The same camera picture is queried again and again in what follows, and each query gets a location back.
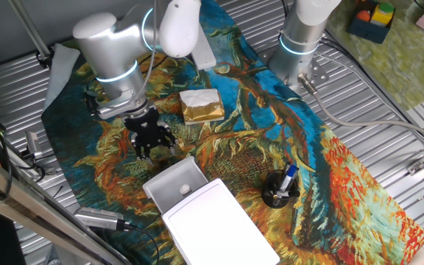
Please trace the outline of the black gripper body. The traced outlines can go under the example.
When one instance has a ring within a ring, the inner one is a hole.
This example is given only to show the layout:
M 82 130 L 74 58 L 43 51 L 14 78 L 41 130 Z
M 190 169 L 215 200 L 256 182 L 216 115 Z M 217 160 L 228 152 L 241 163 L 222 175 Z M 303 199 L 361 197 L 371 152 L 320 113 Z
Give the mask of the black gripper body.
M 167 143 L 165 129 L 158 125 L 158 121 L 156 109 L 149 109 L 142 117 L 125 119 L 124 125 L 132 132 L 131 143 L 135 148 L 154 148 Z

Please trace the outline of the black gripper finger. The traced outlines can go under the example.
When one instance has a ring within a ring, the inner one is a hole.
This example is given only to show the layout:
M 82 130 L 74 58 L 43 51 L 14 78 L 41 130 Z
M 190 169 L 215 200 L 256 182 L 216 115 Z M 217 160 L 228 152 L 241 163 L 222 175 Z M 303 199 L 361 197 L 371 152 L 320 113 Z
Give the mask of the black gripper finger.
M 159 122 L 160 136 L 162 144 L 169 148 L 172 155 L 176 155 L 174 147 L 177 144 L 177 139 L 173 136 L 170 126 L 164 122 Z
M 143 143 L 137 139 L 137 137 L 138 137 L 138 134 L 136 132 L 134 132 L 130 136 L 130 142 L 133 149 L 135 150 L 137 159 L 146 161 L 147 163 L 151 163 L 152 161 L 149 156 L 150 148 L 147 146 L 144 146 Z

